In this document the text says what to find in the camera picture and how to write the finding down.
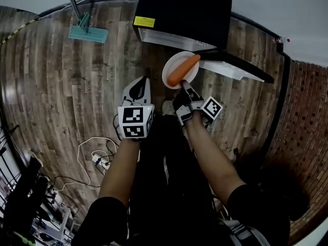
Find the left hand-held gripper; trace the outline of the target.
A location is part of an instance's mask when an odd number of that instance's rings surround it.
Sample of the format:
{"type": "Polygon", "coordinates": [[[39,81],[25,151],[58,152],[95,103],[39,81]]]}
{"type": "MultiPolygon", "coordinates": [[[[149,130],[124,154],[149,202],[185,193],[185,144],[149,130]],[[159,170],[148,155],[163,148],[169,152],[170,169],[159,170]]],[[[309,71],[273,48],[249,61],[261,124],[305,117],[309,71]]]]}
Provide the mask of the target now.
{"type": "Polygon", "coordinates": [[[146,138],[153,122],[154,105],[151,103],[150,80],[143,76],[133,80],[122,92],[122,104],[118,107],[118,122],[123,138],[146,138]],[[130,90],[135,86],[135,99],[130,90]]]}

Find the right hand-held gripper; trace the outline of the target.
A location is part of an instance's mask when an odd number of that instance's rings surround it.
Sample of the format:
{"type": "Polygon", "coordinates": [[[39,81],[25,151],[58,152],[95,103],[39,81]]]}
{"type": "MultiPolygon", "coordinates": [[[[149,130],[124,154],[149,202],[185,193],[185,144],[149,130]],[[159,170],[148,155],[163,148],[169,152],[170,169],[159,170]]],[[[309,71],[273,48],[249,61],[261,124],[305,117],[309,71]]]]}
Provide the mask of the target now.
{"type": "Polygon", "coordinates": [[[206,118],[206,124],[212,124],[222,111],[222,104],[211,96],[207,100],[199,97],[194,88],[184,79],[181,80],[180,85],[181,89],[173,99],[173,108],[181,127],[192,118],[194,111],[200,111],[206,118]]]}

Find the orange carrot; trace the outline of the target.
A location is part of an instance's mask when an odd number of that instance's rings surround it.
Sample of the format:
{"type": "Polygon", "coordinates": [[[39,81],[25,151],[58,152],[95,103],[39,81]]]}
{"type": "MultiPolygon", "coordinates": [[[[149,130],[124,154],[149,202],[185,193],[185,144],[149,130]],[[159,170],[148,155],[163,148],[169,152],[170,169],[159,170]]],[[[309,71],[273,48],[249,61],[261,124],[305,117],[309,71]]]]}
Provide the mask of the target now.
{"type": "Polygon", "coordinates": [[[181,63],[167,78],[169,86],[174,87],[189,73],[189,71],[200,61],[200,55],[196,54],[181,63]]]}

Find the black oven appliance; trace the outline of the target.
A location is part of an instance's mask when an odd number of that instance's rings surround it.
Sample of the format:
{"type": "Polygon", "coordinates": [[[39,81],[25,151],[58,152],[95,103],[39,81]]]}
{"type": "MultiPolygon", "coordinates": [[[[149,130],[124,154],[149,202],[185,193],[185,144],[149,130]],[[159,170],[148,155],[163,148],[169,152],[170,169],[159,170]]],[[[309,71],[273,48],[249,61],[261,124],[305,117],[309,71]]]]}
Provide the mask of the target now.
{"type": "Polygon", "coordinates": [[[262,69],[226,52],[231,9],[232,0],[138,0],[133,28],[141,42],[200,54],[200,68],[273,83],[262,69]]]}

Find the person's left forearm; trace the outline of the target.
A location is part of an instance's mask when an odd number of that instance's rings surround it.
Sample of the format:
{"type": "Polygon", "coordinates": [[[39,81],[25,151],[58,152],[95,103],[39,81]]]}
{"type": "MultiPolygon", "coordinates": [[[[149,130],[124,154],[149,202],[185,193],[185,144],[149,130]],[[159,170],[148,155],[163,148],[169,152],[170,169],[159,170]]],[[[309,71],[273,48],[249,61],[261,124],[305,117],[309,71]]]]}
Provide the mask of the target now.
{"type": "Polygon", "coordinates": [[[113,197],[128,206],[138,161],[140,142],[123,139],[106,172],[99,198],[113,197]]]}

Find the person's right forearm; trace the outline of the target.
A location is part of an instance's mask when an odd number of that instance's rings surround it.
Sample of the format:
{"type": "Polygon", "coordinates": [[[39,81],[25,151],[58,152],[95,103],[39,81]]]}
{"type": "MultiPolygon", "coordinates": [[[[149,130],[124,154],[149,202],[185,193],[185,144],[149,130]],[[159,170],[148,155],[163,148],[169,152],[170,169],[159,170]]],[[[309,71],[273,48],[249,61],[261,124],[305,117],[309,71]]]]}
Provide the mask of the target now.
{"type": "Polygon", "coordinates": [[[213,141],[202,123],[201,113],[194,111],[185,123],[188,138],[198,164],[219,200],[227,205],[232,192],[245,183],[233,164],[213,141]]]}

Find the person's shoe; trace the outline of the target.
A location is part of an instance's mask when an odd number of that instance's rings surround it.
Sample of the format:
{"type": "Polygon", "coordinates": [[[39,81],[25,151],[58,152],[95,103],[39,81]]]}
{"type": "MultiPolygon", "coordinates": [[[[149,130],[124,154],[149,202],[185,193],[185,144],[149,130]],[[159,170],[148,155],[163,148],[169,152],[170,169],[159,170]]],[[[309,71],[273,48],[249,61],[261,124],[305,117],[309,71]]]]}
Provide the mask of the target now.
{"type": "Polygon", "coordinates": [[[162,114],[163,115],[175,115],[175,110],[173,107],[172,100],[165,100],[162,104],[162,114]]]}

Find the white round plate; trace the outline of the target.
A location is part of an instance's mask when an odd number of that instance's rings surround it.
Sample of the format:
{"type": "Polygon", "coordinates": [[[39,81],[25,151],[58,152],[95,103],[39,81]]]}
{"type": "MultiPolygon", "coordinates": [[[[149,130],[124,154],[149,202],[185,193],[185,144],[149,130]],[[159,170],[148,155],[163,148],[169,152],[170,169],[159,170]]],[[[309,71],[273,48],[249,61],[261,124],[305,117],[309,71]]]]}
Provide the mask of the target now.
{"type": "MultiPolygon", "coordinates": [[[[168,84],[167,79],[169,77],[169,75],[180,65],[182,64],[185,60],[187,60],[188,58],[192,57],[193,55],[195,55],[192,52],[189,51],[182,51],[179,52],[175,55],[173,55],[165,64],[163,71],[162,71],[162,82],[164,83],[164,85],[169,88],[169,89],[180,89],[181,85],[177,84],[176,86],[172,87],[168,84]]],[[[184,77],[184,80],[186,80],[188,83],[191,83],[193,81],[193,79],[196,77],[197,73],[199,70],[199,62],[196,63],[193,68],[186,74],[186,76],[184,77]]]]}

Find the teal flat mop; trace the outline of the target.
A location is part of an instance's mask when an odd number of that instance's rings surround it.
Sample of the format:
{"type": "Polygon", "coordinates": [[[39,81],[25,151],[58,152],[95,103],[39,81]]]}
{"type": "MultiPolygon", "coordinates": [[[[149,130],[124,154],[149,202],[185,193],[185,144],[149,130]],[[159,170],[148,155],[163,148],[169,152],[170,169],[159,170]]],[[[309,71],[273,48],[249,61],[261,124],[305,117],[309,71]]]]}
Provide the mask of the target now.
{"type": "Polygon", "coordinates": [[[77,18],[77,25],[72,25],[70,27],[68,37],[70,39],[104,44],[108,37],[109,31],[107,29],[90,27],[90,14],[85,12],[83,15],[81,15],[76,0],[70,0],[70,3],[77,18]]]}

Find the person's black trousers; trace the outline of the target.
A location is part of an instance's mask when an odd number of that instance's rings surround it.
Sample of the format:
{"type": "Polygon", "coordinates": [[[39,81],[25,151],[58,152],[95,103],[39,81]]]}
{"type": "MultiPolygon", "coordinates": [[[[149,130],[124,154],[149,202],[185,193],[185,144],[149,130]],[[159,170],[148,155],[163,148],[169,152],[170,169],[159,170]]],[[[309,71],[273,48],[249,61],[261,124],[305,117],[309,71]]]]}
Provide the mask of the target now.
{"type": "Polygon", "coordinates": [[[154,119],[140,144],[128,246],[213,246],[218,221],[210,186],[173,115],[154,119]]]}

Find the person's black shirt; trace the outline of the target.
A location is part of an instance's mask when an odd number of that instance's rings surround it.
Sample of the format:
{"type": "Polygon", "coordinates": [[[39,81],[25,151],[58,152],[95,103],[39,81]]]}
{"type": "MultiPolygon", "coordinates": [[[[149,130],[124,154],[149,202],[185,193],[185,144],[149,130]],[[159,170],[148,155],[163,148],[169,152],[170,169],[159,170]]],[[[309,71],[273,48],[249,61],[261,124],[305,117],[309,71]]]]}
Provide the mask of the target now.
{"type": "Polygon", "coordinates": [[[92,203],[72,246],[286,246],[290,221],[257,187],[244,184],[228,198],[232,220],[155,218],[141,228],[128,227],[125,205],[113,197],[92,203]]]}

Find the black equipment stand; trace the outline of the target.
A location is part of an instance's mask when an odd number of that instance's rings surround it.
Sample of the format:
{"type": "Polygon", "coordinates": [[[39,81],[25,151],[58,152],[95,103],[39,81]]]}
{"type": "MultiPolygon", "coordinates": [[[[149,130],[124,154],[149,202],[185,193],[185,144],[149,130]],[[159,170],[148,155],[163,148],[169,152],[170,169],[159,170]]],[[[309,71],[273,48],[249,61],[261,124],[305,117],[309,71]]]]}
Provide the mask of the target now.
{"type": "Polygon", "coordinates": [[[0,229],[0,246],[26,246],[22,238],[35,243],[30,230],[48,186],[48,177],[39,177],[42,160],[31,155],[29,165],[22,171],[13,192],[7,199],[4,225],[0,229]]]}

